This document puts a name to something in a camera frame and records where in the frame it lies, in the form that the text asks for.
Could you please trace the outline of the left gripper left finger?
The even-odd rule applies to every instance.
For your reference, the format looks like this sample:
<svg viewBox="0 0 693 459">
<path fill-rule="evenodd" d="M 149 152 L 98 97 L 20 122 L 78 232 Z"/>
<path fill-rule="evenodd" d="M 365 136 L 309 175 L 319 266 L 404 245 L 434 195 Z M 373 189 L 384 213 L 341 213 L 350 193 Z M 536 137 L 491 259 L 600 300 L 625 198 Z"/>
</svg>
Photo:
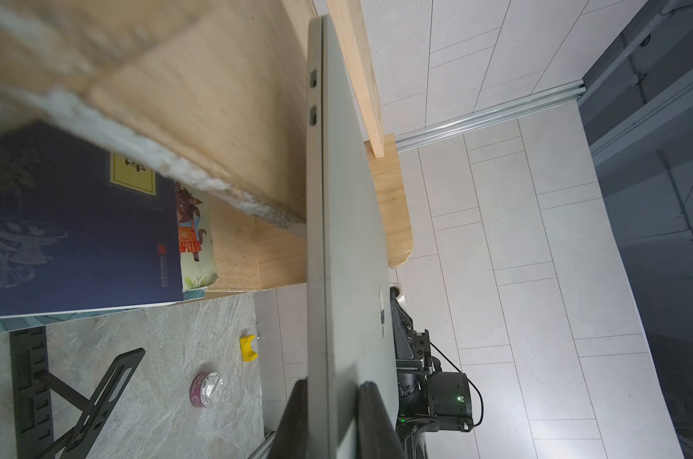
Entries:
<svg viewBox="0 0 693 459">
<path fill-rule="evenodd" d="M 297 380 L 271 443 L 268 459 L 306 459 L 308 382 Z"/>
</svg>

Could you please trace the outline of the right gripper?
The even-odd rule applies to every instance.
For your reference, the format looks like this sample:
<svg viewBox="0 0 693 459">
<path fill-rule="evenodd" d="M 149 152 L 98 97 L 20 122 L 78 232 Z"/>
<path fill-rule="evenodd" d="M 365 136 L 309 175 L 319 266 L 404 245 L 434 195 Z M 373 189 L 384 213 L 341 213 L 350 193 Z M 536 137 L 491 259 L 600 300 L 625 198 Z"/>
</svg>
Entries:
<svg viewBox="0 0 693 459">
<path fill-rule="evenodd" d="M 390 311 L 399 397 L 396 428 L 471 431 L 475 420 L 467 376 L 442 369 L 440 359 L 432 355 L 429 333 L 405 328 L 402 309 L 391 297 Z"/>
</svg>

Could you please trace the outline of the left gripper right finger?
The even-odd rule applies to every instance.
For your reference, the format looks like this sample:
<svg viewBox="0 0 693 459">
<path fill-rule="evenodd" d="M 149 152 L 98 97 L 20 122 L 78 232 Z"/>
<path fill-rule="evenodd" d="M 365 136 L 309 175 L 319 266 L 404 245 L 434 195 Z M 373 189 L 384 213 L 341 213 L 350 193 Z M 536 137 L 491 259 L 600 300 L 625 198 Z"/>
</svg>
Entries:
<svg viewBox="0 0 693 459">
<path fill-rule="evenodd" d="M 358 391 L 358 457 L 403 459 L 405 453 L 375 382 L 364 382 Z"/>
</svg>

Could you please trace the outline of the silver laptop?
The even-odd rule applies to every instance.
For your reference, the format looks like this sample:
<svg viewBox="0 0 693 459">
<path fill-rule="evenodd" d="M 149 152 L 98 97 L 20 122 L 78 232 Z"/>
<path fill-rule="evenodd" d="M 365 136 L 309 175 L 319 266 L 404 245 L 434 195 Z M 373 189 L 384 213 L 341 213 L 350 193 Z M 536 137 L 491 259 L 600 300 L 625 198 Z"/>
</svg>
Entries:
<svg viewBox="0 0 693 459">
<path fill-rule="evenodd" d="M 310 22 L 307 57 L 307 454 L 354 458 L 361 385 L 398 411 L 388 251 L 330 17 Z"/>
</svg>

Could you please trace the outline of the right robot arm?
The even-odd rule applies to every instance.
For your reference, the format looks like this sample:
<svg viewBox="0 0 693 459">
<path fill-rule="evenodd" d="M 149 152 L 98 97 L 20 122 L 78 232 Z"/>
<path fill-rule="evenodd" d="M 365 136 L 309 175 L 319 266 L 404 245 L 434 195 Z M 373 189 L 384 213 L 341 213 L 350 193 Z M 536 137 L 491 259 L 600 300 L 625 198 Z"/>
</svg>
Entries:
<svg viewBox="0 0 693 459">
<path fill-rule="evenodd" d="M 432 343 L 428 330 L 416 328 L 406 305 L 402 287 L 390 285 L 399 402 L 396 433 L 407 458 L 427 458 L 427 434 L 474 429 L 472 383 Z"/>
</svg>

